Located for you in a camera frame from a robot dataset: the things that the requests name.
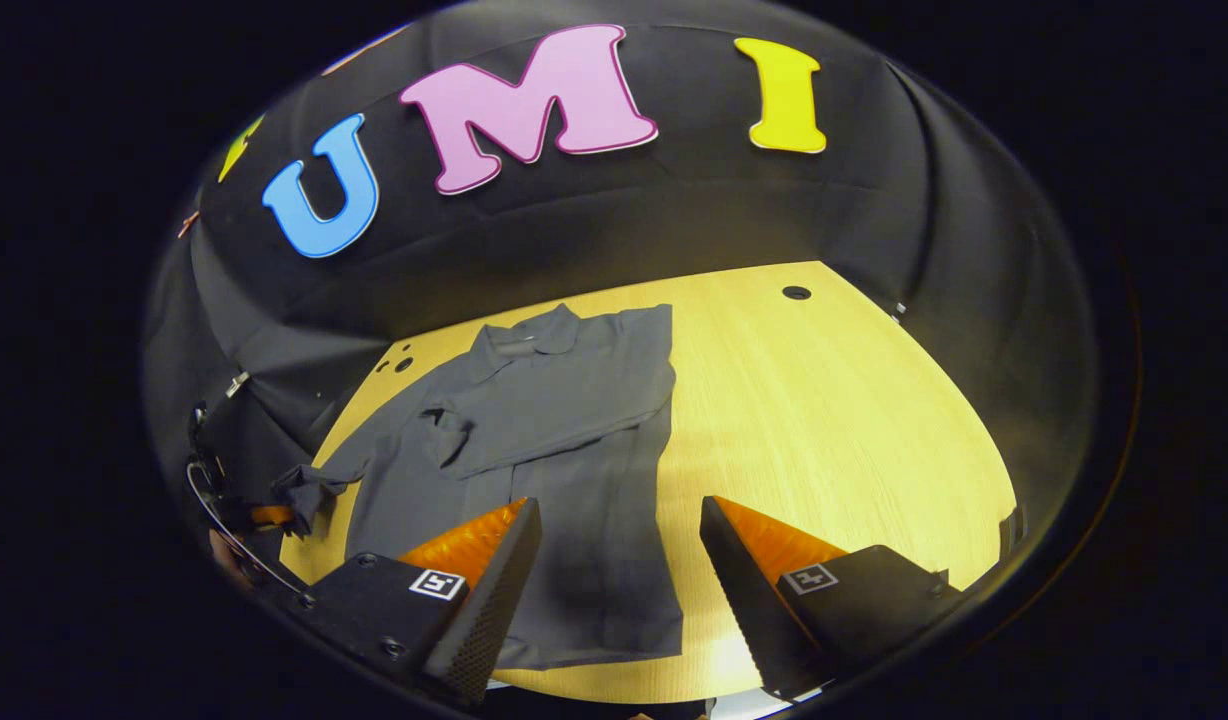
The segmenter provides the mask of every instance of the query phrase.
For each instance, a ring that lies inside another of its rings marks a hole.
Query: wooden table
[[[783,288],[812,291],[807,300]],[[467,351],[483,324],[511,326],[550,301],[397,342],[316,456],[322,464],[378,405]],[[890,316],[822,263],[756,265],[565,297],[578,316],[673,306],[672,437],[658,521],[684,612],[682,655],[495,679],[592,702],[686,702],[760,684],[698,541],[700,503],[721,495],[845,550],[883,543],[954,587],[998,559],[1016,506],[1001,455],[950,378]],[[398,362],[413,358],[402,374]],[[349,487],[281,562],[316,582],[344,560]]]

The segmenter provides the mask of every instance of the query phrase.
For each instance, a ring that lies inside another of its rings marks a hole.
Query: letter m
[[[604,152],[655,140],[659,128],[636,111],[619,68],[615,45],[626,34],[612,25],[554,32],[538,41],[521,85],[458,64],[406,87],[400,101],[422,111],[441,158],[436,190],[457,195],[499,176],[503,161],[481,151],[473,127],[522,163],[538,160],[554,101],[564,119],[556,147],[564,152]]]

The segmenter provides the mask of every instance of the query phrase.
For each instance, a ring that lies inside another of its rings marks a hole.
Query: letter u
[[[303,173],[302,160],[286,165],[263,192],[263,205],[276,215],[293,249],[307,258],[327,258],[352,245],[366,232],[378,210],[378,183],[357,139],[363,119],[359,113],[344,119],[312,146],[313,155],[330,160],[343,184],[346,200],[338,215],[325,220],[312,209],[298,182]]]

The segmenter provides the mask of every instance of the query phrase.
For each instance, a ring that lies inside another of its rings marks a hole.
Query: gray shirt
[[[587,319],[559,305],[483,327],[323,464],[362,478],[348,554],[403,555],[537,498],[542,547],[499,667],[679,655],[682,607],[655,521],[670,350],[669,305]]]

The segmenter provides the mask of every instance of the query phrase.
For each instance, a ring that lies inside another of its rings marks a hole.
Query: screw
[[[405,650],[405,646],[403,646],[403,644],[395,641],[395,638],[389,638],[384,635],[384,638],[381,639],[379,645],[382,646],[382,651],[387,652],[387,657],[391,657],[393,660],[399,660],[402,655],[409,652],[408,650]]]

